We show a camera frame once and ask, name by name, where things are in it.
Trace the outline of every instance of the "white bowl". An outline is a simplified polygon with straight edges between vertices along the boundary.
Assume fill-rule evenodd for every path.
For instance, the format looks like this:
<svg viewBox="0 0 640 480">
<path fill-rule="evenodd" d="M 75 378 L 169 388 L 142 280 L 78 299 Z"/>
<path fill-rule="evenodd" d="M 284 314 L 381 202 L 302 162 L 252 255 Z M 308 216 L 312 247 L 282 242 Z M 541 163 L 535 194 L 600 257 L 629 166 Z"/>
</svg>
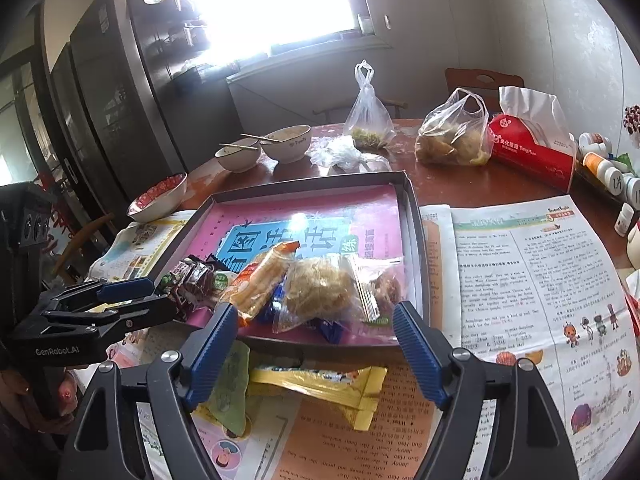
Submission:
<svg viewBox="0 0 640 480">
<path fill-rule="evenodd" d="M 127 209 L 127 214 L 140 223 L 164 218 L 178 209 L 186 191 L 186 173 L 169 176 L 135 199 Z"/>
<path fill-rule="evenodd" d="M 238 139 L 232 144 L 241 146 L 254 146 L 257 150 L 242 150 L 241 148 L 232 148 L 225 146 L 221 150 L 216 151 L 216 160 L 220 166 L 233 173 L 242 173 L 254 167 L 260 158 L 260 141 L 257 139 Z"/>
<path fill-rule="evenodd" d="M 311 146 L 311 126 L 290 126 L 289 128 L 271 132 L 265 137 L 286 141 L 268 142 L 267 140 L 261 140 L 260 145 L 273 160 L 289 164 L 305 156 L 306 150 Z"/>
</svg>

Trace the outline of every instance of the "table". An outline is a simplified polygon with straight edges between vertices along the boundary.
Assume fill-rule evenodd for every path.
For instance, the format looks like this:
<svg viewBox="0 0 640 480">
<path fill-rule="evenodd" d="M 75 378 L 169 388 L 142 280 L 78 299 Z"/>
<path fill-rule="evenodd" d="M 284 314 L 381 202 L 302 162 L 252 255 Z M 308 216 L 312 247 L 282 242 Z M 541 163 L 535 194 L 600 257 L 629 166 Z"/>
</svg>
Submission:
<svg viewBox="0 0 640 480">
<path fill-rule="evenodd" d="M 409 175 L 419 205 L 449 204 L 452 207 L 481 207 L 514 202 L 526 202 L 561 194 L 557 189 L 536 181 L 516 169 L 490 160 L 486 166 L 424 166 L 415 160 L 414 143 L 420 119 L 394 120 L 396 136 L 383 155 L 395 171 Z M 335 137 L 342 133 L 342 124 L 326 124 L 312 128 L 312 148 L 321 137 Z M 240 174 L 224 170 L 215 158 L 191 171 L 187 178 L 187 193 L 181 209 L 197 209 L 211 195 L 219 191 L 268 184 L 283 180 L 323 176 L 327 168 L 311 163 L 308 156 L 292 164 L 278 164 L 264 153 L 258 165 Z M 631 263 L 626 256 L 626 239 L 613 229 L 619 211 L 583 180 L 575 178 L 571 196 L 604 243 L 617 269 L 627 269 Z"/>
</svg>

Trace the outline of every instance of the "white tissue paper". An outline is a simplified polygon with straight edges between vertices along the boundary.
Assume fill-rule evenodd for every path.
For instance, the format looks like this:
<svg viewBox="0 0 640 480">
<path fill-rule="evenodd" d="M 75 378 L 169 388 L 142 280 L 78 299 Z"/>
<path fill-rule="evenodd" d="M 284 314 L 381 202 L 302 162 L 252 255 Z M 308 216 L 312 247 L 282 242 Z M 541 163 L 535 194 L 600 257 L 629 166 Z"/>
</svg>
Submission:
<svg viewBox="0 0 640 480">
<path fill-rule="evenodd" d="M 503 113 L 519 118 L 536 144 L 575 158 L 576 142 L 557 96 L 530 88 L 501 86 L 500 108 Z"/>
</svg>

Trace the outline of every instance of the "screw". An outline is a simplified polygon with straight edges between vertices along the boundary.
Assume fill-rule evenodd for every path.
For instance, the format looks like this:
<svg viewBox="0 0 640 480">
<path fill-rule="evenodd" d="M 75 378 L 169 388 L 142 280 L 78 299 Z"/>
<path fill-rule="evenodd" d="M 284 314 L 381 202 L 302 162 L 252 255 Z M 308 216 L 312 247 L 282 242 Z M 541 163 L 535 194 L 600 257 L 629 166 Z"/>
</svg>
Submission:
<svg viewBox="0 0 640 480">
<path fill-rule="evenodd" d="M 453 349 L 453 358 L 456 361 L 469 361 L 471 358 L 471 352 L 466 348 L 454 348 Z"/>
<path fill-rule="evenodd" d="M 527 358 L 520 359 L 518 361 L 518 366 L 520 367 L 520 370 L 524 370 L 526 372 L 530 372 L 533 370 L 533 368 L 535 368 L 533 362 Z"/>
<path fill-rule="evenodd" d="M 167 350 L 166 352 L 164 352 L 162 354 L 162 356 L 160 358 L 165 363 L 173 363 L 175 360 L 178 359 L 178 357 L 180 357 L 180 354 L 177 351 L 175 351 L 175 350 Z"/>
<path fill-rule="evenodd" d="M 113 361 L 105 361 L 98 365 L 98 371 L 105 374 L 113 369 Z"/>
</svg>

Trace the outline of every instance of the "chopsticks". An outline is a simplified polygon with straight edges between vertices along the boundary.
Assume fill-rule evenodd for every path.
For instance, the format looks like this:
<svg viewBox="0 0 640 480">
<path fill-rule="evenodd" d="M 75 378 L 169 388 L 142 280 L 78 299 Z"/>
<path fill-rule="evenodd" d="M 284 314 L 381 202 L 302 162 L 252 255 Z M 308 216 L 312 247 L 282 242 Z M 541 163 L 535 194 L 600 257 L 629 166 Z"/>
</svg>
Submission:
<svg viewBox="0 0 640 480">
<path fill-rule="evenodd" d="M 229 146 L 230 148 L 240 148 L 241 150 L 259 150 L 255 146 L 243 146 L 242 144 L 225 144 L 224 142 L 218 143 L 220 146 Z"/>
<path fill-rule="evenodd" d="M 258 140 L 268 140 L 269 142 L 284 142 L 284 140 L 280 140 L 280 139 L 270 139 L 269 137 L 260 137 L 257 135 L 252 135 L 252 134 L 240 134 L 243 137 L 249 137 L 251 139 L 258 139 Z"/>
</svg>

